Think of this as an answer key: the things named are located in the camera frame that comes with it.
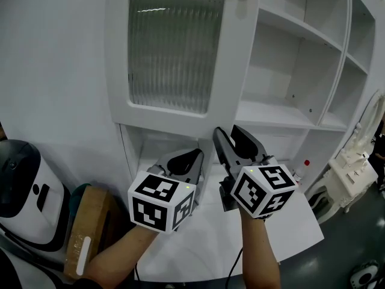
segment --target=plastic bottle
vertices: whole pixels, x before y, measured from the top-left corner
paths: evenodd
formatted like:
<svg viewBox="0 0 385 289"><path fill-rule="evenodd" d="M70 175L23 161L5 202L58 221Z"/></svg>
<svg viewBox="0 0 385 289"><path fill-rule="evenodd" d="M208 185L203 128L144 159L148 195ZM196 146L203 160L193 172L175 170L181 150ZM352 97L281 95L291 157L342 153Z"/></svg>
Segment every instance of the plastic bottle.
<svg viewBox="0 0 385 289"><path fill-rule="evenodd" d="M305 176L305 173L309 164L310 164L310 161L306 160L300 167L295 169L293 178L297 183Z"/></svg>

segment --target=cardboard box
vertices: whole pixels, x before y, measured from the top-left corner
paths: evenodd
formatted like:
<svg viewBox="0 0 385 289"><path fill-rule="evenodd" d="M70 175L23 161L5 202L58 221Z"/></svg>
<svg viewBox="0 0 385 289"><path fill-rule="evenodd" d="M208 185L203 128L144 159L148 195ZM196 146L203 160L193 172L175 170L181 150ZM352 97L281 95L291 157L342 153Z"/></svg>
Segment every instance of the cardboard box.
<svg viewBox="0 0 385 289"><path fill-rule="evenodd" d="M125 215L110 192L87 186L73 223L64 275L81 278L87 263L124 235L128 222Z"/></svg>

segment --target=teal object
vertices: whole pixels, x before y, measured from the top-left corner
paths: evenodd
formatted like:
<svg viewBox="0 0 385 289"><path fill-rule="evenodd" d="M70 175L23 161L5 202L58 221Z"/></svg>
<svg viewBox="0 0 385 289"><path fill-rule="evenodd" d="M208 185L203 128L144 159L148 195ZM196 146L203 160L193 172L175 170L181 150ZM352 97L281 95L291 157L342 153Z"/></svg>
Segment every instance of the teal object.
<svg viewBox="0 0 385 289"><path fill-rule="evenodd" d="M70 202L68 204L71 216L76 216L76 213L78 212L78 208L80 206L80 202L82 201L85 188L89 185L91 184L90 183L82 184L72 192L70 197Z"/></svg>

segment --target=floor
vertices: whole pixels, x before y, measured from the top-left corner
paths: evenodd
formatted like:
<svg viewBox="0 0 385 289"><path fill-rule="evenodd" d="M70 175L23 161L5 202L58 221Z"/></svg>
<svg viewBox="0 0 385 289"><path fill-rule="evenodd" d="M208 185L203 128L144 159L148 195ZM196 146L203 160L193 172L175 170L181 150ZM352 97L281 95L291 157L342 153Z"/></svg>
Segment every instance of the floor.
<svg viewBox="0 0 385 289"><path fill-rule="evenodd" d="M375 259L385 263L385 200L374 184L348 214L339 211L321 225L325 239L281 262L282 288L344 289L356 265ZM226 279L186 284L185 288L224 288ZM145 288L164 285L142 282ZM242 276L233 276L229 288L244 288Z"/></svg>

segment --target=fluted glass window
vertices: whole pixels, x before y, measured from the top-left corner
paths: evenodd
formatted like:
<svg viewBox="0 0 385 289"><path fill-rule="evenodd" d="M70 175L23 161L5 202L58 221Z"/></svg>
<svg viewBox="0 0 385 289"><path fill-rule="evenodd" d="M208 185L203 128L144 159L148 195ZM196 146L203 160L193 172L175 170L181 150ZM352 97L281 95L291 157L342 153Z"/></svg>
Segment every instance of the fluted glass window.
<svg viewBox="0 0 385 289"><path fill-rule="evenodd" d="M133 103L207 112L223 7L224 0L129 0Z"/></svg>

